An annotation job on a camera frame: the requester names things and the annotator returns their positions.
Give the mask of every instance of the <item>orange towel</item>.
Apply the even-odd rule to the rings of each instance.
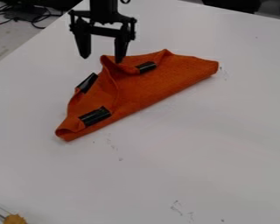
[[[219,65],[167,50],[114,61],[101,56],[100,75],[91,74],[75,89],[58,137],[71,141],[94,132],[210,77]]]

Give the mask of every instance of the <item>black clip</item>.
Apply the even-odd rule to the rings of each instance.
[[[111,117],[111,113],[105,107],[101,107],[88,114],[82,115],[79,118],[84,122],[86,127],[89,127],[107,119],[108,117]]]
[[[95,84],[97,78],[98,75],[96,73],[92,73],[79,86],[77,86],[77,88],[79,88],[80,91],[85,94]]]
[[[155,69],[156,67],[157,67],[157,64],[153,61],[148,61],[139,66],[136,66],[136,68],[138,68],[140,70],[140,74],[147,73],[150,70]]]

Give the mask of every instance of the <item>fabric fold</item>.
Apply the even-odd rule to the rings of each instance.
[[[155,68],[140,73],[137,66],[147,62],[155,63]],[[210,77],[219,66],[216,61],[175,55],[168,50],[128,56],[121,64],[103,55],[101,64],[102,71],[92,87],[86,93],[75,90],[67,117],[55,132],[58,137],[71,141],[94,132]],[[101,107],[110,116],[86,126],[80,118]]]

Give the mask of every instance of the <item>gray floor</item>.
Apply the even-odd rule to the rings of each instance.
[[[202,4],[201,0],[183,1]],[[262,0],[262,6],[256,14],[273,18],[280,18],[280,0]]]
[[[47,26],[56,19],[56,17],[49,17],[38,25]],[[5,21],[3,16],[0,17],[0,22],[2,21]],[[41,30],[36,29],[30,23],[23,21],[9,22],[8,24],[0,25],[0,60],[12,53],[39,32],[41,32]]]

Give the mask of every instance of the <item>white tabletop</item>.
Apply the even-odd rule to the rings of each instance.
[[[87,3],[78,8],[86,9]],[[71,143],[56,127],[84,60],[64,16],[0,62],[0,203],[31,224],[280,224],[280,21],[132,0],[129,54],[220,61],[213,78]]]

